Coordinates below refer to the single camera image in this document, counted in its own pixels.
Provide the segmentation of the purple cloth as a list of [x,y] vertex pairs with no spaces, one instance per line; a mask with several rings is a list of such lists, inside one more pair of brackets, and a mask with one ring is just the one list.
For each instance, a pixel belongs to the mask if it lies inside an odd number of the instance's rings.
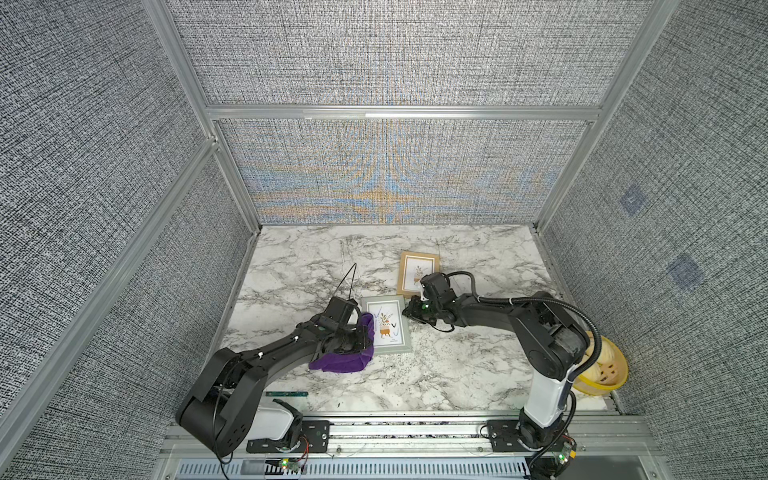
[[354,373],[362,371],[374,356],[375,322],[371,313],[363,313],[357,322],[357,333],[361,338],[359,346],[351,352],[329,352],[309,363],[310,370],[330,373]]

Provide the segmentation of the light wooden picture frame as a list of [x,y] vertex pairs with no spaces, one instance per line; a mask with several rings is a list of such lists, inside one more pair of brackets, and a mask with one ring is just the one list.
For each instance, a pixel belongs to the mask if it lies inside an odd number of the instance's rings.
[[440,270],[440,257],[436,254],[404,251],[400,256],[396,291],[410,296],[421,292],[421,279]]

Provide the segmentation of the grey green picture frame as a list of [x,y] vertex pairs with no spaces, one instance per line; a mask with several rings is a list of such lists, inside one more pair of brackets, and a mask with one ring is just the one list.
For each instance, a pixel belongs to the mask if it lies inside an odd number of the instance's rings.
[[364,297],[361,305],[365,313],[373,315],[376,356],[412,351],[409,321],[402,314],[405,309],[403,296]]

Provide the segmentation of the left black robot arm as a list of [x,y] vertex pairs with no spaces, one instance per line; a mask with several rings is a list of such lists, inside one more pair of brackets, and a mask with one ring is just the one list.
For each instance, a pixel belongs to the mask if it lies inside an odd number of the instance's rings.
[[264,347],[214,353],[178,407],[176,423],[219,457],[233,453],[253,426],[266,387],[290,370],[328,355],[353,357],[374,346],[361,322],[333,328],[306,321]]

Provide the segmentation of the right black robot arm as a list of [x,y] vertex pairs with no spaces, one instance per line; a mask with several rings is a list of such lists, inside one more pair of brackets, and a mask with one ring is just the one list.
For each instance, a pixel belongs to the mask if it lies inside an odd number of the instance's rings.
[[542,452],[562,438],[573,407],[573,383],[597,361],[602,349],[594,323],[578,308],[538,292],[529,297],[480,295],[468,271],[432,273],[420,280],[421,292],[402,314],[432,328],[487,327],[511,332],[533,368],[533,380],[521,408],[515,436],[521,447]]

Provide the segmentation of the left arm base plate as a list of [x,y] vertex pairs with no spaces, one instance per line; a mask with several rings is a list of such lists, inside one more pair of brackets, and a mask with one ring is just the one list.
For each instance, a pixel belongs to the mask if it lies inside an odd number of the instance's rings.
[[331,423],[326,420],[303,421],[301,428],[289,431],[280,440],[248,440],[246,452],[249,454],[287,454],[326,453],[330,440]]

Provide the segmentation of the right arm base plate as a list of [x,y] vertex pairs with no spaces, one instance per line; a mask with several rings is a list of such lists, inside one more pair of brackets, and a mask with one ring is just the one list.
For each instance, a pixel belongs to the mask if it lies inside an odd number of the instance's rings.
[[501,419],[487,421],[485,430],[494,452],[532,454],[547,446],[561,446],[567,433],[564,425],[563,420],[541,427],[528,419]]

